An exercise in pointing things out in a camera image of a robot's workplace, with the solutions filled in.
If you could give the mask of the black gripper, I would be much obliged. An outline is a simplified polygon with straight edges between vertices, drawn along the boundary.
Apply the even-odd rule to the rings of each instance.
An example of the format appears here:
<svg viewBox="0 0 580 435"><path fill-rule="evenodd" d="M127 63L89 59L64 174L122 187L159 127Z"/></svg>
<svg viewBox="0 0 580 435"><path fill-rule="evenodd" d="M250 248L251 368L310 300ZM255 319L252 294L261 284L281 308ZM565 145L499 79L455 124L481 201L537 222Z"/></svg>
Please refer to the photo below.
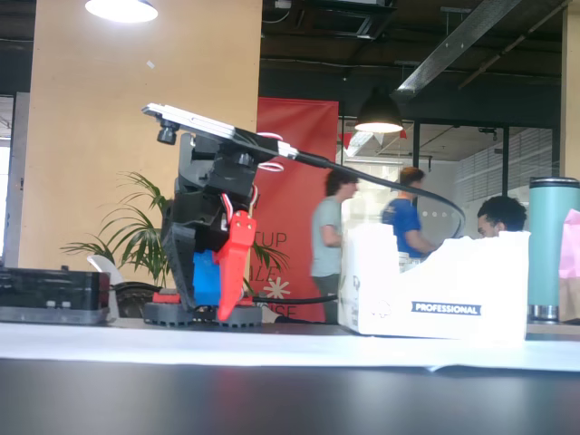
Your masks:
<svg viewBox="0 0 580 435"><path fill-rule="evenodd" d="M221 294L217 319L225 322L244 293L247 258L255 241L256 221L247 211L228 214L221 193L207 192L193 186L175 185L173 222L164 222L161 244L169 268L187 311L195 308L194 253L217 252Z"/></svg>

